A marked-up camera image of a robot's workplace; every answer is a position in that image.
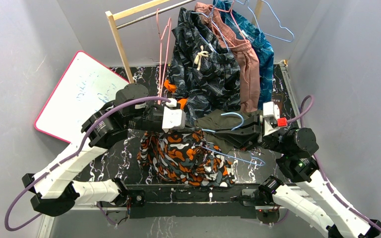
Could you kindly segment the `orange camouflage shorts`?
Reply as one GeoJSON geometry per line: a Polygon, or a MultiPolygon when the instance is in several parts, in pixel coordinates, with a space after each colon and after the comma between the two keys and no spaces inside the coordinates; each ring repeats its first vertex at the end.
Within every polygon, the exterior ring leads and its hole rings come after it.
{"type": "Polygon", "coordinates": [[[146,132],[137,161],[164,181],[204,187],[236,183],[234,164],[217,145],[206,141],[201,129],[146,132]]]}

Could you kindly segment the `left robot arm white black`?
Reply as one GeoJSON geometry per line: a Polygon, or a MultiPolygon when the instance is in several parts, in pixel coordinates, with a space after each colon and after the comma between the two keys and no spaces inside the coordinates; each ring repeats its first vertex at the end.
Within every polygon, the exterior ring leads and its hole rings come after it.
{"type": "Polygon", "coordinates": [[[121,179],[79,182],[75,177],[96,157],[126,139],[129,130],[168,132],[183,129],[185,121],[186,114],[175,99],[150,96],[144,85],[128,84],[82,124],[79,142],[69,144],[40,172],[22,177],[25,189],[33,193],[33,210],[56,217],[77,204],[125,206],[131,192],[121,179]]]}

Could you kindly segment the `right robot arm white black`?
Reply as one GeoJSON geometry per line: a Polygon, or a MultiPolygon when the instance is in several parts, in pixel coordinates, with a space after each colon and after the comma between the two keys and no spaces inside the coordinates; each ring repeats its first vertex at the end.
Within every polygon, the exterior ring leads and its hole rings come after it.
{"type": "Polygon", "coordinates": [[[290,121],[279,116],[256,115],[238,126],[214,130],[214,135],[235,148],[262,147],[281,153],[276,163],[282,174],[310,198],[295,193],[280,179],[270,176],[258,189],[243,189],[234,197],[245,206],[280,205],[305,220],[326,238],[375,238],[381,235],[381,222],[357,211],[324,174],[314,158],[318,150],[310,128],[293,128],[279,133],[290,121]]]}

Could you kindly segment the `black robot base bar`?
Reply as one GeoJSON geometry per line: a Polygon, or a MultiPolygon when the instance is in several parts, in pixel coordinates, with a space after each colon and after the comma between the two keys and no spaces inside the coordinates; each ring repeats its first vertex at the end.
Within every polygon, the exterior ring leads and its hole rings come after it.
{"type": "Polygon", "coordinates": [[[270,225],[280,219],[280,206],[259,196],[258,184],[195,187],[184,184],[129,184],[131,218],[240,217],[270,225]]]}

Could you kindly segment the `olive green shorts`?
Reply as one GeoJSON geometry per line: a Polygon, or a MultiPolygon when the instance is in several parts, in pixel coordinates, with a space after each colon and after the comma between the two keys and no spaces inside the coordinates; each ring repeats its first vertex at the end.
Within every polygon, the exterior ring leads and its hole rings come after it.
{"type": "MultiPolygon", "coordinates": [[[[232,149],[236,149],[232,147],[232,145],[222,139],[219,139],[213,135],[218,130],[222,129],[231,129],[235,126],[238,126],[241,123],[241,119],[234,115],[229,116],[220,116],[220,114],[225,113],[222,110],[215,110],[210,114],[199,118],[195,121],[195,126],[205,129],[206,140],[214,145],[218,146],[223,152],[228,153],[232,149]]],[[[244,122],[251,116],[262,115],[262,110],[257,110],[250,113],[245,112],[237,112],[243,116],[244,122]]]]}

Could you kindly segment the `pink shorts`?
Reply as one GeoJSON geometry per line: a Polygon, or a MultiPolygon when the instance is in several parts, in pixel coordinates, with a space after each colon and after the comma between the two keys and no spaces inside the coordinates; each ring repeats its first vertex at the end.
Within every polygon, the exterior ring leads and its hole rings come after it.
{"type": "Polygon", "coordinates": [[[260,98],[259,60],[249,40],[238,36],[221,18],[220,11],[213,5],[198,2],[194,10],[219,40],[220,46],[229,49],[240,67],[241,111],[254,112],[260,98]],[[213,10],[213,16],[207,16],[213,10]]]}

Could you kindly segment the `dark leaf-pattern shorts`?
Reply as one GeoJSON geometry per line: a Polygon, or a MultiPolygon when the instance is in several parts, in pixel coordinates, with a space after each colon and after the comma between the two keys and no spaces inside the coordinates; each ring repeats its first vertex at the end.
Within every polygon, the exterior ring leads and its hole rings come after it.
{"type": "Polygon", "coordinates": [[[172,29],[175,44],[168,86],[177,101],[185,100],[189,123],[214,110],[230,112],[241,108],[240,67],[201,17],[182,7],[177,26],[172,29]]]}

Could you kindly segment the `teal patterned shorts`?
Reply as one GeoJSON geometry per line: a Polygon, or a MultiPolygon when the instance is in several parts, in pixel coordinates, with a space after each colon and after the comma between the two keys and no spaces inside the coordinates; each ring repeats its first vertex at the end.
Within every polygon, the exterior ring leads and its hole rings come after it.
{"type": "Polygon", "coordinates": [[[264,33],[248,20],[245,31],[259,60],[260,98],[258,109],[262,109],[263,103],[271,101],[272,97],[274,51],[264,33]]]}

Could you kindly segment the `pink hanger holding shorts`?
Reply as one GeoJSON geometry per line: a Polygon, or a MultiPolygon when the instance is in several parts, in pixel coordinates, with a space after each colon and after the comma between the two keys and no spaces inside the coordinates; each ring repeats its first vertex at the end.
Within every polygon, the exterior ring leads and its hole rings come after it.
{"type": "Polygon", "coordinates": [[[232,1],[214,0],[213,5],[218,9],[225,10],[225,12],[220,11],[221,18],[236,33],[238,39],[249,39],[245,31],[247,19],[232,9],[232,1]]]}

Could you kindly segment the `pink-framed whiteboard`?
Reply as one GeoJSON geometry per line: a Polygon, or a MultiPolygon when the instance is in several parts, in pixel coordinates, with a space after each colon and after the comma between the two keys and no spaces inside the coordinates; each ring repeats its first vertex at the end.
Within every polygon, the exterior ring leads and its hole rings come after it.
{"type": "Polygon", "coordinates": [[[129,81],[83,51],[78,51],[60,78],[36,121],[35,128],[67,143],[80,134],[83,123],[114,100],[129,81]]]}

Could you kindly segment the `metal rack rod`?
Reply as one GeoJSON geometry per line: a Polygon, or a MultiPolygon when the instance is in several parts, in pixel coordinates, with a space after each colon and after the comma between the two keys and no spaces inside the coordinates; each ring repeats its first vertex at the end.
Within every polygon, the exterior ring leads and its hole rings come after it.
{"type": "Polygon", "coordinates": [[[118,26],[116,26],[116,29],[117,29],[117,30],[122,29],[122,28],[124,28],[124,27],[130,26],[130,25],[133,25],[133,24],[135,24],[135,23],[138,23],[138,22],[141,22],[141,21],[143,21],[143,20],[146,20],[146,19],[148,19],[148,18],[154,17],[154,16],[156,16],[157,14],[162,14],[162,13],[167,12],[167,11],[170,11],[170,10],[172,10],[172,9],[181,7],[181,6],[185,5],[185,4],[191,3],[191,2],[193,2],[193,1],[195,1],[195,0],[185,0],[185,1],[179,2],[179,3],[177,3],[177,4],[171,5],[171,6],[169,6],[169,7],[166,7],[166,8],[163,8],[163,9],[159,9],[159,10],[157,10],[157,11],[155,11],[155,12],[152,12],[152,13],[150,13],[150,14],[147,14],[147,15],[144,15],[144,16],[142,16],[142,17],[139,17],[139,18],[137,18],[137,19],[135,19],[135,20],[133,20],[133,21],[127,22],[127,23],[122,24],[122,25],[118,25],[118,26]]]}

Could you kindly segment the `wooden clothes rack frame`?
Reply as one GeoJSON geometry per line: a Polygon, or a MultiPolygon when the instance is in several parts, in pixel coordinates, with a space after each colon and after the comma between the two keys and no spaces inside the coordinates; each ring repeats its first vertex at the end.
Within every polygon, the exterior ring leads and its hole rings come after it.
{"type": "Polygon", "coordinates": [[[117,49],[118,49],[118,53],[120,55],[124,69],[126,70],[127,79],[129,81],[129,83],[135,83],[135,80],[133,79],[133,76],[132,76],[132,73],[130,70],[130,64],[129,64],[129,61],[127,59],[127,56],[125,53],[125,48],[124,48],[124,45],[123,45],[121,37],[120,37],[120,33],[119,33],[120,29],[119,30],[116,29],[116,26],[118,26],[116,24],[116,21],[123,19],[125,17],[128,17],[128,16],[131,16],[131,15],[134,15],[136,13],[142,12],[142,11],[147,10],[149,8],[156,7],[156,6],[163,4],[163,3],[166,3],[166,2],[168,2],[168,1],[167,0],[151,0],[149,2],[145,2],[145,3],[142,3],[140,5],[134,6],[132,8],[123,10],[121,12],[117,12],[117,13],[111,13],[110,11],[105,12],[109,27],[111,29],[115,44],[116,44],[117,49]]]}

